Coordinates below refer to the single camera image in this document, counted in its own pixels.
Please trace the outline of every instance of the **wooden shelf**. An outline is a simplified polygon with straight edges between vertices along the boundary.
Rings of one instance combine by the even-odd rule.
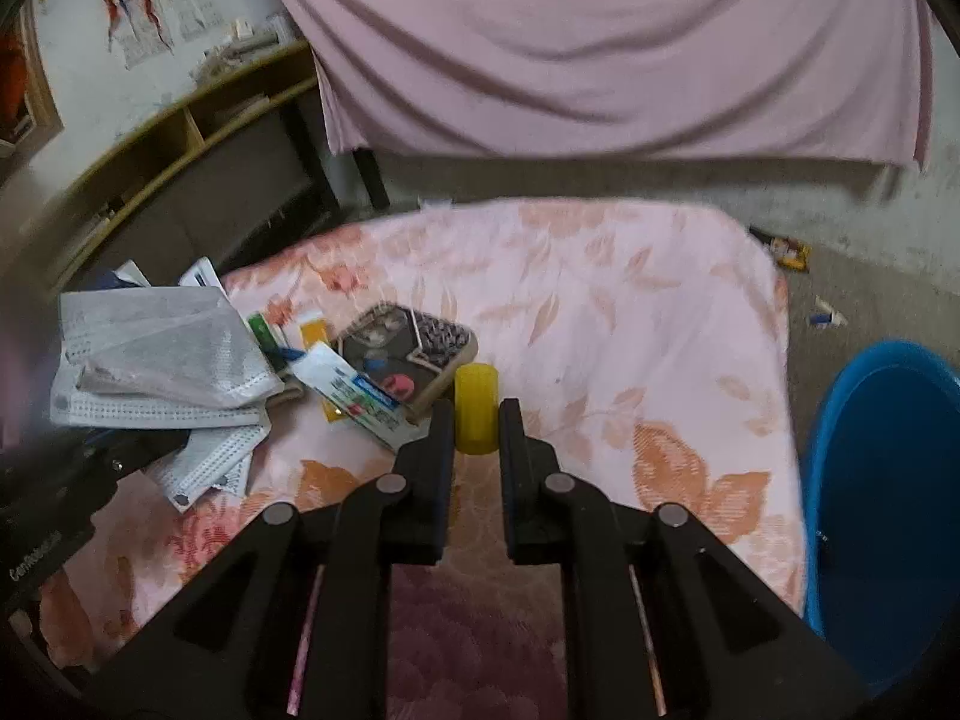
[[[166,108],[91,165],[26,234],[25,252],[59,293],[86,260],[144,203],[210,148],[317,86],[313,53],[298,41]],[[104,221],[91,225],[103,215]],[[78,236],[88,240],[78,247]],[[49,252],[75,248],[51,267]]]

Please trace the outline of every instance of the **blue bucket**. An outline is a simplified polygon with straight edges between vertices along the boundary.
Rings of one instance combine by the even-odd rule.
[[[960,379],[908,341],[860,353],[810,437],[806,619],[877,695],[960,595]]]

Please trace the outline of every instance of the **silver screw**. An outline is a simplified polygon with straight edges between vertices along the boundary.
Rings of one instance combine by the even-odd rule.
[[[669,525],[671,528],[679,528],[680,525],[685,525],[689,517],[686,509],[679,503],[663,504],[659,508],[658,516],[664,525]]]
[[[268,525],[282,525],[294,515],[294,508],[288,503],[275,503],[263,509],[263,521]]]
[[[407,485],[407,480],[398,473],[386,473],[376,480],[376,488],[385,495],[400,493]]]
[[[573,477],[567,473],[552,473],[545,480],[544,485],[546,488],[551,491],[551,493],[569,493],[570,490],[573,490],[576,482],[573,481]]]

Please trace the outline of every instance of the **floral tablecloth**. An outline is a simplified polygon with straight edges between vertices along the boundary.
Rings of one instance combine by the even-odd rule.
[[[387,299],[464,322],[561,466],[617,503],[690,507],[799,608],[785,282],[726,215],[498,201],[347,225],[224,285],[244,316],[320,309],[342,328]],[[124,480],[94,541],[44,588],[56,662],[115,652],[267,504],[324,506],[391,465],[316,396],[271,418],[243,501],[210,494],[181,517],[145,477]],[[443,562],[395,571],[389,664],[391,717],[565,715],[559,573],[508,562],[496,454],[456,457]]]

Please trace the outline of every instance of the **yellow cylinder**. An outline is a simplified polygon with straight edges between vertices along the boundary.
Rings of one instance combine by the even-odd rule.
[[[459,367],[454,376],[453,401],[457,449],[464,455],[496,452],[500,402],[496,368],[483,362]]]

